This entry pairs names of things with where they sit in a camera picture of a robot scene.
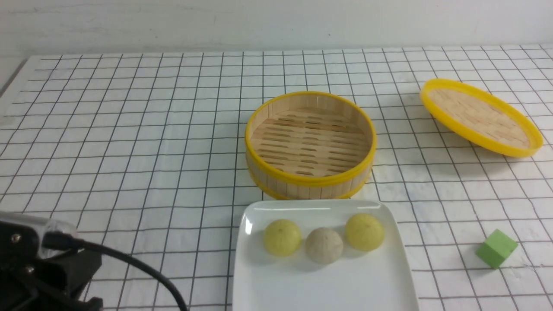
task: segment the grid pattern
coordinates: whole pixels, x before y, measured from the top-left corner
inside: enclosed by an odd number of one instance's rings
[[[392,209],[421,310],[553,310],[553,45],[45,56],[0,128],[0,210],[75,224],[170,277],[192,310],[231,310],[244,208],[270,199],[249,178],[252,112],[287,92],[341,95],[378,133],[356,198]],[[419,100],[435,77],[511,103],[545,145],[512,159],[470,144]],[[493,230],[520,243],[491,271],[474,252]],[[145,274],[105,257],[86,299],[107,310],[174,310]]]

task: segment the white wall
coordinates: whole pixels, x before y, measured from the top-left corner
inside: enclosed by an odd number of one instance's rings
[[[553,42],[553,0],[0,0],[0,55]]]

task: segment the bamboo steamer basket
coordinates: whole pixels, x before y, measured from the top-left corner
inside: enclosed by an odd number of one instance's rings
[[[276,199],[343,199],[369,178],[374,126],[354,103],[322,92],[276,97],[246,126],[255,184]]]
[[[538,128],[522,113],[473,86],[432,79],[425,83],[420,96],[438,121],[483,148],[524,158],[544,144]]]

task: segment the bamboo steamer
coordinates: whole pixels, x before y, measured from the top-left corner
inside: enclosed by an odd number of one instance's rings
[[[377,137],[354,103],[322,92],[276,97],[246,126],[250,175],[276,199],[342,199],[369,178]]]

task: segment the black cable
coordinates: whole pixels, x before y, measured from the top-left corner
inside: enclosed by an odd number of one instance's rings
[[[60,232],[50,232],[47,233],[42,242],[42,246],[46,248],[51,248],[53,250],[60,250],[60,251],[66,251],[66,250],[79,250],[81,248],[85,250],[90,250],[93,252],[98,252],[113,258],[117,258],[121,261],[124,261],[128,263],[131,266],[134,266],[140,270],[142,270],[144,273],[149,274],[156,280],[158,280],[163,286],[165,286],[169,292],[173,295],[173,297],[176,300],[176,304],[179,307],[180,311],[187,311],[186,309],[186,303],[184,302],[184,299],[182,298],[181,294],[179,293],[179,290],[173,284],[169,279],[167,279],[163,274],[161,274],[156,269],[146,265],[144,262],[133,258],[130,255],[127,255],[123,252],[114,250],[112,248],[106,247],[104,245],[87,242],[82,239],[76,239],[68,234],[63,234]]]

